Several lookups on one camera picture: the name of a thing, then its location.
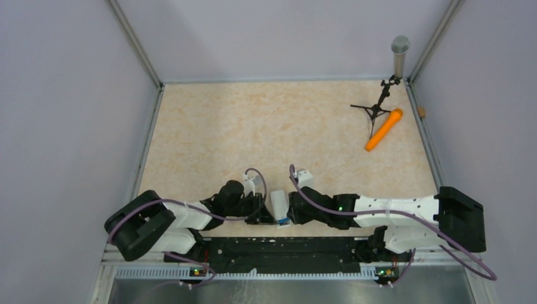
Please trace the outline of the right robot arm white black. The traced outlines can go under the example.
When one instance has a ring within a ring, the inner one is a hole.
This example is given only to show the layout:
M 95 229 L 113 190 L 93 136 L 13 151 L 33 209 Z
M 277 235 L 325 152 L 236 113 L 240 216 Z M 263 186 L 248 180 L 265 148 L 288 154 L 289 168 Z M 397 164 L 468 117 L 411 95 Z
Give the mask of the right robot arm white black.
M 380 261 L 434 245 L 486 251 L 483 206 L 454 187 L 442 186 L 438 194 L 423 198 L 379 199 L 330 197 L 305 186 L 289 194 L 288 216 L 294 224 L 315 220 L 339 230 L 374 227 L 371 252 Z

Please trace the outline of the white remote control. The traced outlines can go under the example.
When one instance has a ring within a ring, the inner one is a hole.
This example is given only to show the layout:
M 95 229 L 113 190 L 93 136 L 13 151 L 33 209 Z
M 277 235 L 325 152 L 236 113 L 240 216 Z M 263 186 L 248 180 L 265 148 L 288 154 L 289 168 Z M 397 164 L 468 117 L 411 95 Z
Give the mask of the white remote control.
M 276 190 L 270 193 L 270 202 L 272 205 L 273 217 L 276 221 L 278 228 L 287 227 L 291 224 L 291 220 L 287 213 L 289 211 L 289 202 L 287 201 L 287 194 L 284 190 Z M 277 222 L 280 219 L 288 218 L 290 221 L 288 224 L 279 225 Z

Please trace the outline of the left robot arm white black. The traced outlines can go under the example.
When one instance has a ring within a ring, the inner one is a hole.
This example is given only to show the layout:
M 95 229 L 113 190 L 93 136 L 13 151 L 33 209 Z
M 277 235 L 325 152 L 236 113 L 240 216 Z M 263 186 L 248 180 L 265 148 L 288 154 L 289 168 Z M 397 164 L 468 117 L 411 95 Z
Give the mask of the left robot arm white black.
M 127 262 L 150 251 L 173 251 L 195 262 L 203 254 L 202 231 L 226 222 L 258 221 L 267 195 L 257 186 L 254 179 L 230 180 L 217 194 L 192 203 L 163 199 L 156 191 L 147 190 L 111 215 L 104 230 L 108 242 Z

